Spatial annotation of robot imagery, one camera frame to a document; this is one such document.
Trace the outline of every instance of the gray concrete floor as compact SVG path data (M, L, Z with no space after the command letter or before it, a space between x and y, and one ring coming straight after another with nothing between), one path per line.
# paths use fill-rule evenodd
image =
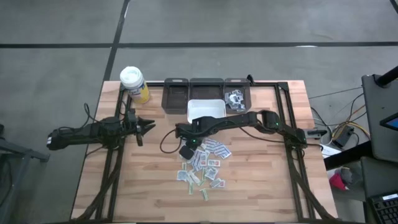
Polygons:
M111 43L123 0L3 0L0 44ZM135 0L121 42L397 41L388 0ZM110 49L0 49L0 123L7 140L49 152L48 133L79 126L83 103L95 111ZM309 96L361 85L362 75L397 65L398 47L119 49L111 80L135 65L147 80L245 77L305 80ZM326 121L361 90L310 100ZM363 104L358 100L355 109ZM331 122L349 115L349 107ZM367 128L366 118L358 123ZM366 138L360 134L361 142ZM15 223L68 220L85 146L32 161ZM363 220L356 202L335 194L339 217Z

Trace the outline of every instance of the computer monitor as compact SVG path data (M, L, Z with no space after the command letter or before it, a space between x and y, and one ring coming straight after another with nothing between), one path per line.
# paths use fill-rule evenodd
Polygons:
M380 125L398 131L398 113L381 120Z

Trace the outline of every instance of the white bowl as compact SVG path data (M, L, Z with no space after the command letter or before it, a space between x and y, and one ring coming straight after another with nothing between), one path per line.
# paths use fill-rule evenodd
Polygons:
M223 100L190 100L188 101L188 122L203 116L224 118L226 116L225 102Z

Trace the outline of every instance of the red object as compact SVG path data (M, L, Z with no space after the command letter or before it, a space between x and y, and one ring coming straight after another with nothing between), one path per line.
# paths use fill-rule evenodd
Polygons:
M344 185L340 174L334 174L332 177L330 177L329 183L330 185L335 186L340 190L346 190L346 186Z

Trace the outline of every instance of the butcher block tabletop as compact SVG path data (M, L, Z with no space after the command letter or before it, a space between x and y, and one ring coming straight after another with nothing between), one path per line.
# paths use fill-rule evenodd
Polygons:
M304 81L287 81L298 128L314 128L310 103ZM104 82L96 112L96 119L114 116L120 82ZM253 139L240 129L220 131L210 136L232 152L221 160L217 177L226 181L224 189L211 189L207 180L201 187L194 184L193 195L188 194L188 183L177 181L177 171L182 160L175 152L164 154L159 144L176 123L187 123L187 115L165 114L161 107L162 87L150 87L151 99L144 105L132 103L136 115L155 120L156 127L143 137L139 147L135 136L128 136L124 147L114 222L295 222L292 185L282 143ZM251 111L278 112L273 87L251 87ZM288 110L284 102L285 117ZM244 128L262 138L283 141L279 134L261 134L254 128ZM173 134L164 142L165 151L172 151L179 140ZM92 144L88 152L100 147ZM90 154L84 161L80 183L73 205L72 217L81 215L93 201L101 186L106 150ZM311 191L326 208L337 217L325 165L319 147L305 149L305 167ZM201 179L201 172L196 175ZM200 189L206 188L208 201ZM304 194L300 191L304 217L308 217Z

